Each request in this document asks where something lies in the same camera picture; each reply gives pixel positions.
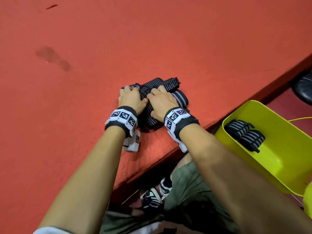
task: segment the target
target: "red table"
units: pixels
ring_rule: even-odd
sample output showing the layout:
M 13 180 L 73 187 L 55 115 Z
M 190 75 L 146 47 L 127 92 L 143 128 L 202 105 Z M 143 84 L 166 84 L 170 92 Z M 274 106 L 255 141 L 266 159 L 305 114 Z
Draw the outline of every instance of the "red table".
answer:
M 103 133 L 120 87 L 178 77 L 207 127 L 310 66 L 311 4 L 0 0 L 2 233 L 34 231 Z M 138 153 L 122 154 L 115 188 L 175 147 L 165 128 L 143 134 Z

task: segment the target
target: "green shorts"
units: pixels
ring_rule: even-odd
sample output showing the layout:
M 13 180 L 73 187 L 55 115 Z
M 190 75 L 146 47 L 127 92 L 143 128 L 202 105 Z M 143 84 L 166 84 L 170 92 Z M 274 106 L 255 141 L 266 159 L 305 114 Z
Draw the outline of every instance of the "green shorts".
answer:
M 183 224 L 203 233 L 239 233 L 236 224 L 191 161 L 173 172 L 172 190 L 166 198 L 162 214 L 142 220 L 128 214 L 108 211 L 100 234 L 129 233 L 162 220 Z

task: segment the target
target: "dark stain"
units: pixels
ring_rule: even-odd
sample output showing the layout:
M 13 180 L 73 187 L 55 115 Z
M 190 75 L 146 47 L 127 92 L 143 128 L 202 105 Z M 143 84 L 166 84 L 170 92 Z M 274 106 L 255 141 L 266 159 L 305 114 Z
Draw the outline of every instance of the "dark stain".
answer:
M 46 62 L 58 65 L 62 70 L 69 71 L 71 69 L 68 61 L 62 59 L 53 48 L 44 46 L 35 51 L 36 56 L 44 59 Z
M 56 6 L 57 6 L 57 5 L 52 5 L 52 6 L 48 7 L 48 8 L 46 8 L 46 10 L 51 9 L 51 8 L 53 8 L 53 7 L 56 7 Z

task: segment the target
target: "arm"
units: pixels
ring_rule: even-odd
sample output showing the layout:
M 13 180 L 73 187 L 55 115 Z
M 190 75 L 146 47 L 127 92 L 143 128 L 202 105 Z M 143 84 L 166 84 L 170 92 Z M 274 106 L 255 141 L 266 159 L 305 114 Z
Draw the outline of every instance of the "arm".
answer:
M 176 106 L 164 88 L 148 99 L 151 115 L 161 121 Z M 242 233 L 311 232 L 312 220 L 302 210 L 201 126 L 185 126 L 179 136 Z
M 130 106 L 137 114 L 145 108 L 138 88 L 120 90 L 119 106 Z M 40 227 L 54 226 L 73 233 L 98 233 L 115 182 L 125 132 L 109 127 L 87 158 L 59 192 Z

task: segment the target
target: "hand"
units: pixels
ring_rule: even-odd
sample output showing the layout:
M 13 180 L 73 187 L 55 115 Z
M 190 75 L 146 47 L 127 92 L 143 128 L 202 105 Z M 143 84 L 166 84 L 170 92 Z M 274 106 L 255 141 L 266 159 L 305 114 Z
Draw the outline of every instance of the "hand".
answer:
M 141 114 L 141 112 L 146 107 L 146 104 L 149 102 L 146 98 L 141 100 L 139 88 L 135 87 L 134 89 L 130 86 L 126 85 L 124 89 L 120 90 L 119 107 L 121 106 L 129 106 L 132 107 L 137 115 Z
M 159 86 L 158 89 L 152 89 L 151 93 L 147 95 L 147 99 L 154 109 L 151 116 L 161 122 L 170 109 L 179 106 L 176 98 L 167 92 L 163 85 Z

